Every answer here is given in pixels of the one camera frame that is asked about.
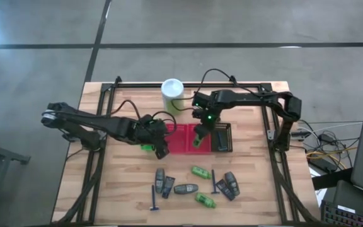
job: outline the concrete floor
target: concrete floor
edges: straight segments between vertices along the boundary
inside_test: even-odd
[[[0,1],[0,45],[93,44],[105,1]],[[107,16],[104,44],[363,42],[359,0],[112,0]],[[0,49],[0,147],[32,156],[9,169],[0,226],[50,221],[68,143],[42,126],[40,114],[49,102],[78,105],[91,53]],[[363,119],[363,47],[101,49],[91,80],[199,81],[212,67],[240,81],[288,81],[314,129]],[[332,131],[356,137],[360,125]]]

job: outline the green toy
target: green toy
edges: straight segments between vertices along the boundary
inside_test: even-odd
[[[200,138],[198,134],[197,134],[197,135],[195,135],[195,138],[194,138],[194,140],[193,140],[193,146],[194,146],[195,148],[199,148],[199,147],[200,147],[200,145],[201,145],[202,139],[203,139],[203,138]]]
[[[212,200],[211,198],[207,197],[204,194],[201,194],[200,192],[197,193],[197,195],[195,196],[195,200],[208,208],[217,207],[217,204],[214,202],[214,200]]]
[[[193,166],[192,173],[204,179],[211,179],[211,174],[207,170],[197,166]]]
[[[141,144],[141,149],[146,152],[151,152],[151,151],[155,151],[155,146],[150,145],[150,144],[145,144],[145,145]]]

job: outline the wooden table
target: wooden table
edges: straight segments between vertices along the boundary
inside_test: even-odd
[[[100,87],[101,83],[85,84],[80,110],[96,113]],[[275,91],[289,90],[285,81],[272,82],[272,87]],[[192,96],[194,90],[196,88],[185,88],[185,97]],[[218,89],[202,88],[201,92],[210,93],[211,90]],[[246,92],[239,88],[232,90]],[[158,88],[117,88],[113,109],[125,99],[135,102],[141,115],[163,110],[161,91]],[[191,100],[187,100],[185,107],[191,105],[190,102]],[[128,104],[124,105],[117,115],[135,118],[134,109]],[[232,153],[190,156],[170,154],[162,160],[157,160],[153,153],[142,151],[139,146],[130,146],[109,138],[95,224],[280,224],[260,107],[236,107],[225,110],[221,119],[232,124]],[[191,117],[191,111],[184,111],[176,120],[181,124],[199,122]],[[80,144],[72,144],[69,154],[80,147]],[[79,195],[87,156],[86,151],[81,152],[66,163],[53,221],[61,218]],[[318,204],[303,150],[291,148],[287,152],[287,159],[295,193],[311,214],[319,218]],[[222,194],[211,195],[212,182],[192,175],[192,165],[207,170],[215,169],[217,180],[220,180],[224,173],[232,171],[239,182],[241,194],[232,202]],[[206,208],[196,202],[195,194],[171,193],[169,199],[157,196],[160,211],[150,211],[151,185],[154,183],[154,173],[158,167],[165,168],[166,175],[176,178],[175,185],[198,184],[200,192],[215,200],[216,209]],[[286,195],[284,200],[290,216]]]

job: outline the white cup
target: white cup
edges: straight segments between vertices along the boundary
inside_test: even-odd
[[[180,113],[177,108],[179,110],[183,109],[183,100],[173,100],[173,104],[171,100],[175,98],[183,98],[183,83],[178,79],[167,79],[162,83],[161,91],[164,109],[171,114]]]

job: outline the red plastic bin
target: red plastic bin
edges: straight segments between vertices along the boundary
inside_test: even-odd
[[[168,149],[171,154],[210,154],[211,138],[205,136],[199,148],[193,146],[195,139],[194,127],[196,124],[177,124],[177,130],[170,136],[166,136]],[[173,124],[167,124],[168,131],[173,130]]]

